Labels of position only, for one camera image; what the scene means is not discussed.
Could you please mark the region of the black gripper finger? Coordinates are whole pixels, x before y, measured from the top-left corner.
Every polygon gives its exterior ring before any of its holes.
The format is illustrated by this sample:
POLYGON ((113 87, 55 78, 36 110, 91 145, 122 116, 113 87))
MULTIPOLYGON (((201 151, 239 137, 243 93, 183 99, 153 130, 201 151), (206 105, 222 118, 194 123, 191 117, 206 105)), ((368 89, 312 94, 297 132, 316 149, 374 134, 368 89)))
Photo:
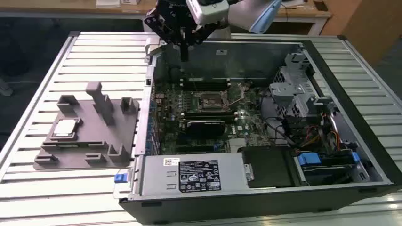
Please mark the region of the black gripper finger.
POLYGON ((159 14, 150 14, 145 19, 146 25, 154 33, 165 40, 167 44, 174 44, 179 48, 181 61, 186 61, 186 42, 182 36, 182 30, 178 24, 170 21, 162 21, 159 14))
POLYGON ((226 22, 215 22, 197 28, 195 25, 191 25, 185 28, 185 61, 189 61, 190 58, 190 46, 201 45, 203 41, 209 38, 215 30, 226 28, 226 22))

